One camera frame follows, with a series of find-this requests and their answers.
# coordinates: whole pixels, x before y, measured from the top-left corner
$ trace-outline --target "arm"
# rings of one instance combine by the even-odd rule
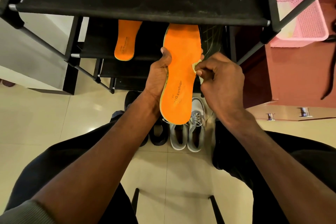
[[[33,200],[57,223],[97,223],[141,142],[160,115],[171,55],[152,64],[145,90],[90,150],[46,184]]]
[[[336,222],[336,194],[276,144],[243,107],[244,75],[220,53],[199,63],[209,107],[250,154],[291,224]]]

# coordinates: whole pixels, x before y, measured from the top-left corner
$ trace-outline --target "hand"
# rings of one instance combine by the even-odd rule
[[[208,106],[222,122],[229,123],[247,112],[243,107],[245,77],[240,66],[217,52],[195,70],[204,79],[201,91]]]
[[[150,66],[144,90],[151,94],[158,103],[160,103],[161,94],[166,84],[168,65],[171,63],[170,52],[165,47],[161,48],[161,52],[163,55],[162,58]]]

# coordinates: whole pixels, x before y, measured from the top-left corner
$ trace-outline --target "forearm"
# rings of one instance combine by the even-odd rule
[[[34,197],[58,223],[97,223],[129,162],[159,116],[142,93],[106,135]]]
[[[221,121],[249,153],[291,224],[335,222],[336,194],[275,143],[250,113]]]

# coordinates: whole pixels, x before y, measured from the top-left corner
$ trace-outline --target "person's right hand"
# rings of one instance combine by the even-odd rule
[[[204,79],[201,91],[208,106],[222,122],[239,119],[246,113],[243,107],[244,74],[237,64],[217,52],[195,67]]]

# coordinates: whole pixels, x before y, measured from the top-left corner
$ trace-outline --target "orange insole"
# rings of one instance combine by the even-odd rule
[[[134,56],[135,38],[142,21],[118,21],[118,41],[114,56],[118,60],[128,61]]]
[[[163,89],[160,110],[170,123],[182,125],[191,116],[195,72],[193,64],[201,58],[201,37],[197,25],[170,24],[163,46],[171,55],[168,76]]]

